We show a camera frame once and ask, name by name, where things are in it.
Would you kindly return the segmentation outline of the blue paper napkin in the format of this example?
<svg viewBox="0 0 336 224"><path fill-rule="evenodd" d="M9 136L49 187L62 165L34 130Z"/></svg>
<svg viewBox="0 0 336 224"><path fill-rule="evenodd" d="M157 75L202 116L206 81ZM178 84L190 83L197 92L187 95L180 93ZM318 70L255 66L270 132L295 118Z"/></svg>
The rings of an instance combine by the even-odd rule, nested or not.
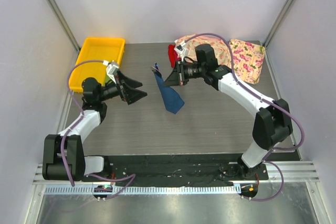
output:
<svg viewBox="0 0 336 224"><path fill-rule="evenodd" d="M165 109L176 114L184 106L185 102L173 88L163 85L164 81L160 73L154 72L154 77L161 93Z"/></svg>

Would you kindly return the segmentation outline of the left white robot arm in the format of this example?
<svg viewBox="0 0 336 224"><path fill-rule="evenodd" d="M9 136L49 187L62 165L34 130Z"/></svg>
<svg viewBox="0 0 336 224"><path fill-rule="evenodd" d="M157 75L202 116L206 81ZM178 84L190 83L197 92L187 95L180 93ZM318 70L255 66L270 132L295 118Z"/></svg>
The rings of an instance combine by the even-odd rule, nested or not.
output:
<svg viewBox="0 0 336 224"><path fill-rule="evenodd" d="M141 82L126 77L121 71L117 71L114 80L104 86L93 77L86 78L82 82L80 115L63 131L45 138L43 178L74 182L94 174L98 180L107 181L112 174L109 159L106 156L86 156L83 143L105 119L106 100L120 97L127 104L133 104L147 95L139 89L141 86Z"/></svg>

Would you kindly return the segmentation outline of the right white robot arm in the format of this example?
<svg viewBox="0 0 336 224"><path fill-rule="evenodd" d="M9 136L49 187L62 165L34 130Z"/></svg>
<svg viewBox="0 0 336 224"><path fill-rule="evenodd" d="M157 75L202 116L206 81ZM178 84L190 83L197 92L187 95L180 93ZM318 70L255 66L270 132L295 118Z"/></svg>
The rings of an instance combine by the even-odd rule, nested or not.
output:
<svg viewBox="0 0 336 224"><path fill-rule="evenodd" d="M184 86L189 79L202 78L206 84L234 99L254 117L253 142L237 160L239 177L250 179L270 151L292 133L289 105L283 99L273 100L240 82L228 66L218 64L211 45L198 45L195 53L195 61L177 61L163 84L168 87Z"/></svg>

